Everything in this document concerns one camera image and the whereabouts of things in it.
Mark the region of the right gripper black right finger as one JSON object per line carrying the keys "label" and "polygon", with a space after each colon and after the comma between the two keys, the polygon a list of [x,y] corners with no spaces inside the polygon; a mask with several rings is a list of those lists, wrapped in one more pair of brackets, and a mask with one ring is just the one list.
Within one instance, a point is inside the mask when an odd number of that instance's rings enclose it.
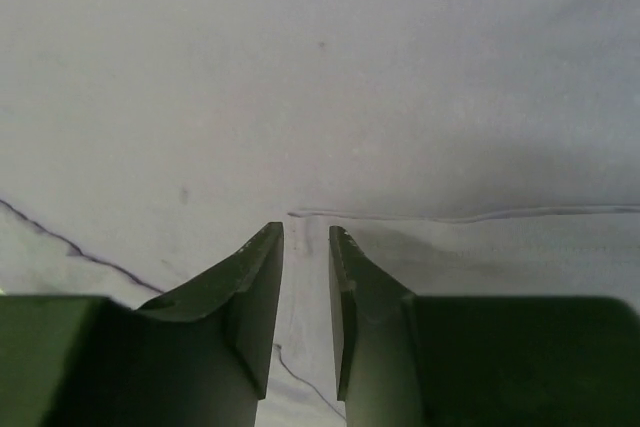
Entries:
{"label": "right gripper black right finger", "polygon": [[351,426],[635,426],[639,316],[604,296],[420,295],[329,230]]}

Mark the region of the lilac t shirt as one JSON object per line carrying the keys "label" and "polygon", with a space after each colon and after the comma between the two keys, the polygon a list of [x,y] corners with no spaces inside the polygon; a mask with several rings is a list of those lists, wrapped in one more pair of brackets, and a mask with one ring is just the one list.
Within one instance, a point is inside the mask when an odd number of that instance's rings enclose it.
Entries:
{"label": "lilac t shirt", "polygon": [[265,223],[261,426],[341,426],[328,229],[429,293],[639,302],[639,0],[1,0],[1,289],[137,306]]}

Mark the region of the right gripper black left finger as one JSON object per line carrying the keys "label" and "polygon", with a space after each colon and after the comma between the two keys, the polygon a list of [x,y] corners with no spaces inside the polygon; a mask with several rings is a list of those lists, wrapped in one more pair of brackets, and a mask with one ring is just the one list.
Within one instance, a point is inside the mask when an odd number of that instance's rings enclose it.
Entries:
{"label": "right gripper black left finger", "polygon": [[251,426],[265,397],[284,228],[132,309],[98,296],[1,299],[5,426]]}

